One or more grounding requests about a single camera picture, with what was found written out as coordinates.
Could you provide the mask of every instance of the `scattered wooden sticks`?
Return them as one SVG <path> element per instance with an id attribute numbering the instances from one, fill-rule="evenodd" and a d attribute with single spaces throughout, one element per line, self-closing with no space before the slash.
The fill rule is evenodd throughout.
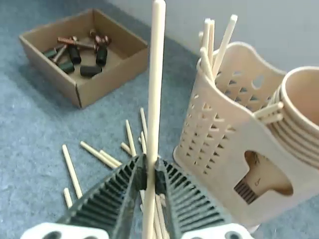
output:
<path id="1" fill-rule="evenodd" d="M 75 170 L 74 170 L 74 167 L 73 167 L 73 164 L 72 164 L 72 160 L 71 160 L 68 148 L 66 147 L 65 144 L 62 145 L 62 151 L 63 151 L 64 158 L 65 158 L 65 161 L 66 161 L 66 165 L 68 167 L 68 170 L 69 170 L 69 173 L 70 173 L 70 176 L 71 176 L 71 180 L 72 180 L 72 183 L 73 183 L 73 186 L 74 186 L 74 189 L 75 189 L 76 196 L 79 199 L 79 198 L 82 197 L 83 194 L 82 194 L 81 187 L 80 187 L 78 178 L 76 176 L 76 173 L 75 173 Z"/>

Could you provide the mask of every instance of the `cardboard box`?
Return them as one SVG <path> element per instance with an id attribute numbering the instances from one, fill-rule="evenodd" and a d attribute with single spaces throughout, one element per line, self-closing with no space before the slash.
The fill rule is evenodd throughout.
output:
<path id="1" fill-rule="evenodd" d="M 93 78 L 83 78 L 80 75 L 80 65 L 75 65 L 74 73 L 67 75 L 42 54 L 58 45 L 59 36 L 77 36 L 81 41 L 93 41 L 88 37 L 92 28 L 112 39 L 108 47 L 106 66 Z M 96 9 L 38 27 L 19 38 L 30 62 L 80 108 L 94 103 L 126 81 L 135 78 L 145 71 L 148 65 L 147 43 Z M 93 50 L 81 50 L 80 53 L 82 65 L 95 65 Z M 66 53 L 61 62 L 67 58 Z"/>

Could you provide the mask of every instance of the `blue carpet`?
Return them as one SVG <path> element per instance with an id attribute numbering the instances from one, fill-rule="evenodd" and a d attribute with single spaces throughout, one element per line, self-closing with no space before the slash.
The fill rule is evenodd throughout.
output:
<path id="1" fill-rule="evenodd" d="M 75 199 L 62 144 L 68 145 L 82 190 L 87 191 L 110 170 L 81 149 L 80 140 L 125 162 L 128 156 L 120 149 L 120 143 L 127 142 L 125 119 L 136 140 L 142 128 L 139 108 L 147 109 L 148 99 L 145 72 L 79 110 L 29 64 L 18 35 L 92 7 L 147 41 L 150 29 L 102 0 L 10 0 L 0 5 L 0 239 L 17 239 L 26 229 L 63 215 L 64 187 L 72 189 Z M 196 61 L 196 56 L 166 40 L 159 153 L 169 160 L 179 140 Z M 256 238 L 318 239 L 318 215 L 314 198 L 263 224 Z"/>

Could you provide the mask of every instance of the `triangular hole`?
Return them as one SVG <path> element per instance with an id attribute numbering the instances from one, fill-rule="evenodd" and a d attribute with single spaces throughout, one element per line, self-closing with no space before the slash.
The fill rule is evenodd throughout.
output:
<path id="1" fill-rule="evenodd" d="M 242 88 L 240 88 L 240 93 L 244 93 L 244 92 L 247 92 L 248 90 L 247 90 L 247 88 L 245 88 L 245 87 L 242 87 Z"/>
<path id="2" fill-rule="evenodd" d="M 204 110 L 210 110 L 211 107 L 210 107 L 208 104 L 204 103 L 203 109 L 204 109 Z"/>
<path id="3" fill-rule="evenodd" d="M 252 95 L 251 98 L 250 98 L 250 101 L 257 101 L 257 100 L 258 100 L 258 98 L 256 96 L 254 96 L 254 95 Z"/>
<path id="4" fill-rule="evenodd" d="M 211 125 L 210 129 L 212 129 L 212 130 L 218 130 L 218 128 L 217 128 L 216 125 L 214 125 L 214 124 Z"/>
<path id="5" fill-rule="evenodd" d="M 230 80 L 229 85 L 234 85 L 234 84 L 237 84 L 237 82 L 234 80 Z"/>
<path id="6" fill-rule="evenodd" d="M 228 127 L 227 127 L 227 130 L 226 131 L 228 131 L 228 132 L 235 132 L 236 130 L 231 126 L 231 125 L 229 125 Z"/>

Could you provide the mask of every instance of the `wooden stick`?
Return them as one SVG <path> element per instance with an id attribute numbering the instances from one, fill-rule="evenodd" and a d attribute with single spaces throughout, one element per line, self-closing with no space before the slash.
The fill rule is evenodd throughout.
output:
<path id="1" fill-rule="evenodd" d="M 153 237 L 155 213 L 155 164 L 159 153 L 160 94 L 163 68 L 166 3 L 154 0 L 150 49 L 150 79 L 148 103 L 148 177 L 145 192 L 142 239 Z"/>
<path id="2" fill-rule="evenodd" d="M 81 141 L 80 145 L 89 153 L 100 159 L 104 164 L 108 165 L 110 168 L 116 167 L 115 165 L 110 163 L 102 154 L 100 154 L 96 149 L 88 145 L 86 142 Z"/>
<path id="3" fill-rule="evenodd" d="M 204 36 L 204 32 L 203 31 L 200 31 L 198 33 L 198 38 L 199 38 L 199 45 L 200 47 L 203 45 L 203 36 Z"/>
<path id="4" fill-rule="evenodd" d="M 280 101 L 280 102 L 278 102 L 276 104 L 272 104 L 270 106 L 266 106 L 265 108 L 254 112 L 253 115 L 256 118 L 266 117 L 266 116 L 268 116 L 270 114 L 273 114 L 276 111 L 282 109 L 283 107 L 284 107 L 284 103 Z"/>
<path id="5" fill-rule="evenodd" d="M 148 140 L 148 127 L 147 127 L 147 124 L 146 124 L 145 113 L 144 113 L 144 109 L 143 108 L 140 108 L 140 113 L 141 113 L 141 120 L 142 120 L 144 137 L 145 137 L 145 141 L 147 142 L 147 140 Z"/>
<path id="6" fill-rule="evenodd" d="M 210 30 L 210 19 L 206 18 L 204 22 L 204 32 L 203 32 L 203 43 L 201 47 L 205 47 L 206 51 L 208 52 L 209 46 L 209 30 Z"/>
<path id="7" fill-rule="evenodd" d="M 131 149 L 130 149 L 130 147 L 129 147 L 126 143 L 122 142 L 122 143 L 121 143 L 121 148 L 122 148 L 126 153 L 128 153 L 130 156 L 132 155 Z"/>
<path id="8" fill-rule="evenodd" d="M 213 67 L 214 41 L 215 41 L 215 21 L 211 20 L 209 23 L 209 42 L 208 42 L 208 59 L 210 63 L 210 68 Z"/>
<path id="9" fill-rule="evenodd" d="M 76 196 L 79 199 L 79 198 L 81 198 L 83 196 L 82 190 L 81 190 L 78 178 L 76 176 L 76 173 L 75 173 L 75 170 L 74 170 L 74 167 L 73 167 L 73 164 L 72 164 L 72 160 L 71 160 L 68 148 L 66 147 L 65 144 L 62 145 L 62 151 L 63 151 L 63 154 L 64 154 L 66 165 L 68 167 L 68 170 L 69 170 L 69 173 L 70 173 L 70 176 L 71 176 L 71 180 L 72 180 L 72 183 L 73 183 L 73 187 L 75 189 Z"/>
<path id="10" fill-rule="evenodd" d="M 116 167 L 119 167 L 122 165 L 118 160 L 116 160 L 114 157 L 109 155 L 107 152 L 100 150 L 100 154 L 102 154 L 105 158 L 107 158 L 111 163 L 113 163 Z"/>
<path id="11" fill-rule="evenodd" d="M 64 199 L 65 199 L 65 203 L 66 203 L 66 206 L 68 208 L 70 208 L 73 203 L 72 203 L 72 199 L 71 199 L 71 195 L 70 195 L 70 191 L 68 188 L 64 188 L 63 189 L 63 194 L 64 194 Z"/>
<path id="12" fill-rule="evenodd" d="M 200 57 L 201 57 L 200 65 L 202 66 L 203 71 L 205 72 L 205 74 L 208 76 L 208 78 L 211 81 L 214 81 L 215 78 L 213 76 L 213 73 L 209 64 L 207 50 L 204 47 L 200 49 Z"/>
<path id="13" fill-rule="evenodd" d="M 143 154 L 146 154 L 146 142 L 145 142 L 143 131 L 141 132 L 141 144 L 142 144 Z"/>
<path id="14" fill-rule="evenodd" d="M 266 118 L 262 118 L 260 121 L 263 124 L 269 124 L 269 123 L 274 123 L 274 122 L 281 121 L 281 120 L 283 120 L 283 118 L 284 118 L 283 114 L 279 113 L 279 114 L 272 115 L 272 116 L 269 116 L 269 117 L 266 117 Z"/>
<path id="15" fill-rule="evenodd" d="M 128 133 L 128 138 L 129 138 L 129 143 L 130 143 L 130 149 L 131 149 L 131 152 L 132 152 L 132 157 L 135 157 L 136 156 L 136 150 L 135 150 L 134 139 L 133 139 L 130 123 L 129 123 L 128 120 L 125 120 L 125 124 L 126 124 L 126 131 Z"/>
<path id="16" fill-rule="evenodd" d="M 221 63 L 223 61 L 224 55 L 226 53 L 226 49 L 227 49 L 227 45 L 230 41 L 231 35 L 233 34 L 235 25 L 237 22 L 237 16 L 236 15 L 232 15 L 230 17 L 230 21 L 228 23 L 228 26 L 226 28 L 223 40 L 221 41 L 220 47 L 219 47 L 219 51 L 217 53 L 215 62 L 214 62 L 214 66 L 213 66 L 213 76 L 214 78 L 216 78 L 217 73 L 219 71 L 219 68 L 221 66 Z"/>

